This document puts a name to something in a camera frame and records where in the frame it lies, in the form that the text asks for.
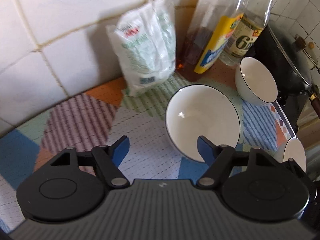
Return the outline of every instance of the white bowl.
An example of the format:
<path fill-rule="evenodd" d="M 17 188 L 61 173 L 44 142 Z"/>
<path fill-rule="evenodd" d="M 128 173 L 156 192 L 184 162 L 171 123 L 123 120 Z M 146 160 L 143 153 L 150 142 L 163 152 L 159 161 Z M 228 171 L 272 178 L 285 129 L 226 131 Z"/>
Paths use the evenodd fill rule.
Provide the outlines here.
<path fill-rule="evenodd" d="M 260 61 L 245 57 L 236 68 L 236 87 L 243 100 L 256 106 L 276 101 L 278 88 L 270 71 Z"/>
<path fill-rule="evenodd" d="M 197 140 L 204 135 L 215 145 L 235 147 L 240 137 L 240 121 L 230 100 L 215 88 L 190 85 L 170 99 L 165 124 L 172 145 L 188 158 L 204 162 Z"/>
<path fill-rule="evenodd" d="M 301 141 L 296 137 L 292 137 L 282 144 L 276 151 L 274 158 L 280 163 L 286 162 L 289 158 L 293 158 L 295 162 L 299 164 L 300 168 L 306 172 L 306 153 Z"/>

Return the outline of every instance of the black pot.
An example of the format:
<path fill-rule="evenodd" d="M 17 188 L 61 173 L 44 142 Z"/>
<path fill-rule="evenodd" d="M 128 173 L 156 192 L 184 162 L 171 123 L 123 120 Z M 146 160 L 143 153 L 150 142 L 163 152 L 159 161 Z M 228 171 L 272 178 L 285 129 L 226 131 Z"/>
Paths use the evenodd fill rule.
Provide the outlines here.
<path fill-rule="evenodd" d="M 279 94 L 284 97 L 308 94 L 320 118 L 320 100 L 312 89 L 311 73 L 302 51 L 305 47 L 302 38 L 295 40 L 270 22 L 254 43 L 254 57 L 271 72 Z"/>

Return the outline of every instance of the orange patch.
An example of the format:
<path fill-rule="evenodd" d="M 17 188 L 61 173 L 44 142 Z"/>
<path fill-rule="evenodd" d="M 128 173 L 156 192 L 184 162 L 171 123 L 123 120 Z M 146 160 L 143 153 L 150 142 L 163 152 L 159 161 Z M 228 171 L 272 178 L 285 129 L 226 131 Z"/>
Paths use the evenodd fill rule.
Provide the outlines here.
<path fill-rule="evenodd" d="M 85 93 L 108 104 L 120 106 L 123 96 L 121 90 L 125 89 L 126 87 L 127 83 L 125 82 L 124 78 L 121 77 L 90 89 Z"/>
<path fill-rule="evenodd" d="M 277 148 L 279 148 L 284 142 L 287 141 L 286 137 L 284 136 L 280 125 L 278 124 L 278 122 L 275 120 L 276 122 L 276 132 L 277 132 Z"/>
<path fill-rule="evenodd" d="M 217 60 L 213 66 L 205 72 L 205 77 L 211 78 L 221 84 L 237 90 L 235 83 L 236 66 L 228 66 Z"/>
<path fill-rule="evenodd" d="M 35 166 L 33 171 L 39 169 L 42 165 L 44 165 L 48 160 L 53 157 L 53 154 L 49 152 L 47 149 L 40 147 L 40 151 L 38 153 L 38 158 L 36 159 Z"/>

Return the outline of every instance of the beige label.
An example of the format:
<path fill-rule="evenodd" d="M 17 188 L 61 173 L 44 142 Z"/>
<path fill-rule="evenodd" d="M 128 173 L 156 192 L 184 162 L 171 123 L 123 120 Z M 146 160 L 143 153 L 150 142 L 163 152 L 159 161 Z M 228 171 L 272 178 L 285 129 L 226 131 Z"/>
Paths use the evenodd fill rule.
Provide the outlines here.
<path fill-rule="evenodd" d="M 243 57 L 254 44 L 263 29 L 255 26 L 245 15 L 230 37 L 225 50 L 234 57 Z"/>

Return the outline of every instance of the patchwork tablecloth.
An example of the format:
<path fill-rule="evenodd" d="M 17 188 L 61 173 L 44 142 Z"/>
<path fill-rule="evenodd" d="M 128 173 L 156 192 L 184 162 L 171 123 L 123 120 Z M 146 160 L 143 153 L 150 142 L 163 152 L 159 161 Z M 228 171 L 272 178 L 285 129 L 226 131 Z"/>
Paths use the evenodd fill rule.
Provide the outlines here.
<path fill-rule="evenodd" d="M 273 155 L 295 134 L 277 103 L 256 107 L 244 102 L 236 91 L 234 74 L 233 67 L 217 64 L 197 83 L 217 88 L 235 106 L 241 123 L 238 150 L 259 146 Z M 123 96 L 126 84 L 119 78 L 66 100 L 2 137 L 0 227 L 10 232 L 23 222 L 16 200 L 18 185 L 68 146 L 87 151 L 127 135 L 130 150 L 119 169 L 130 182 L 135 178 L 197 180 L 208 166 L 178 154 L 167 141 L 164 127 L 170 97 L 190 84 L 174 74 L 139 98 L 131 98 Z M 93 172 L 90 167 L 80 169 Z"/>

